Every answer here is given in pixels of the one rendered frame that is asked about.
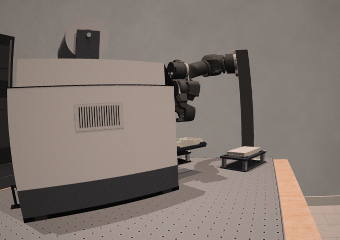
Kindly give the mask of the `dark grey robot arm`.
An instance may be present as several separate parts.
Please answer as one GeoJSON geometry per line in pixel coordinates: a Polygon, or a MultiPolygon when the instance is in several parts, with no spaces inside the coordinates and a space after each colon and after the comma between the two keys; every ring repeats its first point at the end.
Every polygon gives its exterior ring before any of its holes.
{"type": "Polygon", "coordinates": [[[169,62],[167,66],[168,74],[171,80],[185,81],[187,77],[194,78],[197,76],[217,76],[222,72],[227,74],[236,74],[238,77],[236,53],[223,55],[209,54],[205,55],[201,61],[186,64],[186,62],[179,59],[169,62]]]}

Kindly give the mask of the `cream well plate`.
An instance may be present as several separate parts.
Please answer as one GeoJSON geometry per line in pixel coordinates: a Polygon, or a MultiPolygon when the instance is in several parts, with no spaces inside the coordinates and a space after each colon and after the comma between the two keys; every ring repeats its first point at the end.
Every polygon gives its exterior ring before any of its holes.
{"type": "Polygon", "coordinates": [[[261,151],[259,147],[243,146],[240,148],[227,151],[226,155],[229,155],[232,157],[242,157],[242,156],[245,157],[245,156],[250,156],[255,153],[258,153],[259,151],[261,151]]]}

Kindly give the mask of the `beige well plate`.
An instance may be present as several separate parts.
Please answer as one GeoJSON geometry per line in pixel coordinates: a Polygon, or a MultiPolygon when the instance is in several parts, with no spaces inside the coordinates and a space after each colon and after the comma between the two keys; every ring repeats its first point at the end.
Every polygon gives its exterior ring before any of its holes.
{"type": "Polygon", "coordinates": [[[200,142],[203,142],[203,139],[201,138],[192,138],[192,137],[185,137],[185,138],[178,138],[177,140],[177,146],[180,147],[186,147],[186,146],[192,146],[200,144],[200,142]]]}

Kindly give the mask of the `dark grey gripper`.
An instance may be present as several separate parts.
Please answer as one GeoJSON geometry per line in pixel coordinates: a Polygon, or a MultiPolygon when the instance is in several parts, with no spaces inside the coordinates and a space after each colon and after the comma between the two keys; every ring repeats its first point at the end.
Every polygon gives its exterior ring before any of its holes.
{"type": "Polygon", "coordinates": [[[187,77],[186,80],[174,80],[174,100],[175,112],[179,118],[176,122],[189,122],[195,118],[195,107],[187,104],[187,101],[193,101],[195,97],[199,97],[200,84],[197,81],[187,77]]]}

